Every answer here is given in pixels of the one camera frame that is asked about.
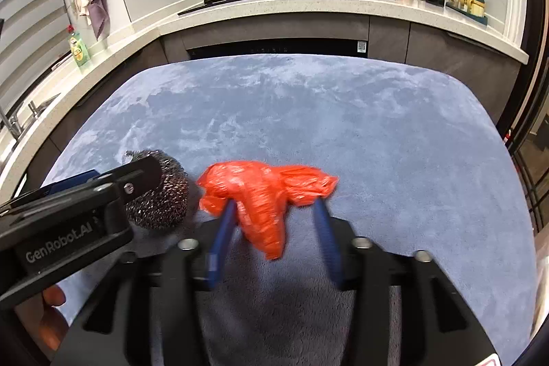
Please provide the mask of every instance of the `finger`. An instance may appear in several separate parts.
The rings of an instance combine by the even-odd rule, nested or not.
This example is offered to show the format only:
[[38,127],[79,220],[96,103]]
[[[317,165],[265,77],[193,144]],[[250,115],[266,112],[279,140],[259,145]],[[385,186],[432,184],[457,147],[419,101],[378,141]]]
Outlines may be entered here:
[[53,307],[44,309],[44,316],[38,326],[38,333],[50,349],[56,351],[59,348],[68,330],[69,325],[60,311]]
[[44,297],[44,301],[49,306],[62,306],[67,298],[65,298],[65,294],[61,290],[61,287],[58,285],[52,285],[51,287],[46,288],[42,292],[42,296]]

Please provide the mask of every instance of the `cabinet handle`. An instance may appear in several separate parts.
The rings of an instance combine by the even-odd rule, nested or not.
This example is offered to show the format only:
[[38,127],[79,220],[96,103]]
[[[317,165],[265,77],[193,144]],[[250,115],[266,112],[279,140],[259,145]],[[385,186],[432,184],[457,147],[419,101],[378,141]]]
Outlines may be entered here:
[[466,38],[465,36],[456,35],[455,33],[452,33],[452,32],[446,32],[446,34],[450,38],[459,39],[460,41],[463,41],[465,43],[476,45],[477,47],[480,47],[481,49],[489,50],[490,52],[498,54],[498,55],[501,54],[499,52],[499,50],[493,49],[492,47],[488,47],[486,44],[479,43],[477,41],[474,41],[473,39]]

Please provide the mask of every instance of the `teal tray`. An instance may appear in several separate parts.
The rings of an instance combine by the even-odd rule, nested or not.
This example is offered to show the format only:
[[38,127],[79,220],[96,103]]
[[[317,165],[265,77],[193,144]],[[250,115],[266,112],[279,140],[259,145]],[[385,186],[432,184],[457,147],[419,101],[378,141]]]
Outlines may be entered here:
[[480,22],[482,25],[488,25],[488,18],[486,16],[479,17],[479,16],[475,16],[474,14],[471,14],[471,13],[466,13],[465,11],[460,10],[457,7],[454,7],[452,4],[450,4],[448,2],[446,3],[446,7],[448,7],[449,9],[458,11],[459,13],[467,16],[468,18],[471,18],[474,21]]

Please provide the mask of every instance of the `crumpled plastic bag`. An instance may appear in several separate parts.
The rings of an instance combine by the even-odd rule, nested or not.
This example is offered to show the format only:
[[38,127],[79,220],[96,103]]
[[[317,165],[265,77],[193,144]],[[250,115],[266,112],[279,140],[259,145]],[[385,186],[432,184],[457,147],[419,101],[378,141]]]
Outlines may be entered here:
[[337,177],[308,166],[232,161],[208,167],[197,183],[206,190],[201,210],[218,217],[226,201],[234,199],[246,238],[267,259],[277,259],[284,251],[286,203],[310,205],[316,197],[329,196],[337,182]]

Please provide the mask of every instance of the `gray velvet tablecloth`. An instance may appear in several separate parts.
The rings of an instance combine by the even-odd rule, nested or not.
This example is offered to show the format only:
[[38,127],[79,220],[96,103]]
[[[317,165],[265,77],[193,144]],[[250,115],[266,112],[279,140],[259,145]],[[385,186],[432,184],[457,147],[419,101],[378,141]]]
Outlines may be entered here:
[[[251,55],[148,69],[76,134],[46,182],[162,149],[196,179],[210,164],[307,164],[337,175],[336,216],[387,251],[431,251],[503,364],[528,345],[536,285],[532,226],[517,174],[467,87],[431,70],[361,58]],[[136,229],[129,248],[185,233]],[[353,295],[328,281],[311,209],[287,217],[284,257],[233,239],[225,280],[199,297],[213,365],[336,365]],[[117,254],[61,283],[72,321]]]

